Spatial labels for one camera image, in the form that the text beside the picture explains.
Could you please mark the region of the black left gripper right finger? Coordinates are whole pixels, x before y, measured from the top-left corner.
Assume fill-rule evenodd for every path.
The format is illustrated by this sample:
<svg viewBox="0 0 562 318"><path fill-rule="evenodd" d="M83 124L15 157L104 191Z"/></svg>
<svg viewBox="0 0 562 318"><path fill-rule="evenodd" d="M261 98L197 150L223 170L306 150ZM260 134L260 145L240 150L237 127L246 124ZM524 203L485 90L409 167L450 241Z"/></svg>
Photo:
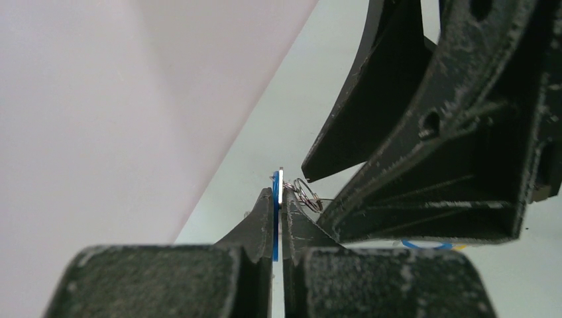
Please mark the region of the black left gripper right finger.
<svg viewBox="0 0 562 318"><path fill-rule="evenodd" d="M345 248L292 191L280 210L287 317L495 317L471 261L453 250Z"/></svg>

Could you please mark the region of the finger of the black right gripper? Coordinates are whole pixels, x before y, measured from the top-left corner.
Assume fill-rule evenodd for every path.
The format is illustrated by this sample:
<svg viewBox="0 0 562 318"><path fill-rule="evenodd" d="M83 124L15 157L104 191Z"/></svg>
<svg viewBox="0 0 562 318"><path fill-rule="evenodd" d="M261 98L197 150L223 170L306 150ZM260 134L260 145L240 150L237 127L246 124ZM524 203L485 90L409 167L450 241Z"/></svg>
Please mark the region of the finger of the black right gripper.
<svg viewBox="0 0 562 318"><path fill-rule="evenodd" d="M318 219L338 242L509 242L560 191L561 2L440 1L439 24L403 116Z"/></svg>
<svg viewBox="0 0 562 318"><path fill-rule="evenodd" d="M349 74L302 163L309 182L366 162L403 116L435 46L420 1L369 1Z"/></svg>

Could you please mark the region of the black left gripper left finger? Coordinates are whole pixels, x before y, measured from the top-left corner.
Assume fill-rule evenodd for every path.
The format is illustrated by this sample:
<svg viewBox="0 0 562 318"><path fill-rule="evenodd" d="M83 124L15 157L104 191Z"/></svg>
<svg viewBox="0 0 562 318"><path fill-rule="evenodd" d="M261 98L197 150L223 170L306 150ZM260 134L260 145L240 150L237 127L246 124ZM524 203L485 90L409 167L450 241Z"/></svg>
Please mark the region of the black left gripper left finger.
<svg viewBox="0 0 562 318"><path fill-rule="evenodd" d="M76 254L45 317L269 317L274 196L213 244L97 245Z"/></svg>

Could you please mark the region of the metal key organizer plate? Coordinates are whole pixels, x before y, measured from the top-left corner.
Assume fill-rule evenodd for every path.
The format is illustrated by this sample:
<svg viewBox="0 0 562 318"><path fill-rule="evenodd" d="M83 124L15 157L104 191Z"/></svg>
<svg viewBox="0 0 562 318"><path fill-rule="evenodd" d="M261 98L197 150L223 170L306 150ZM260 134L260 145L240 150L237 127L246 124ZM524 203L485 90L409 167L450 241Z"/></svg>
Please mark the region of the metal key organizer plate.
<svg viewBox="0 0 562 318"><path fill-rule="evenodd" d="M323 213L327 205L333 201L318 196L302 178L296 178L293 182L283 181L283 186L284 189L292 191L301 204L317 214Z"/></svg>

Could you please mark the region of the key with blue tag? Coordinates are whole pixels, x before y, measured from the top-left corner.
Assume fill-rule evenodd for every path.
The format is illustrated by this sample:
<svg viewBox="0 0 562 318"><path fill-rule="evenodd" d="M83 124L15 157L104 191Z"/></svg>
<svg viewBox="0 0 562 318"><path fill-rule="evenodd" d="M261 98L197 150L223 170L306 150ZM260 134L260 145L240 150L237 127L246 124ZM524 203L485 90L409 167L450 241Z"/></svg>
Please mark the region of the key with blue tag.
<svg viewBox="0 0 562 318"><path fill-rule="evenodd" d="M279 167L272 175L272 194L273 194L273 251L272 259L277 262L279 259L279 231L280 231L280 208L283 203L284 191L284 170Z"/></svg>

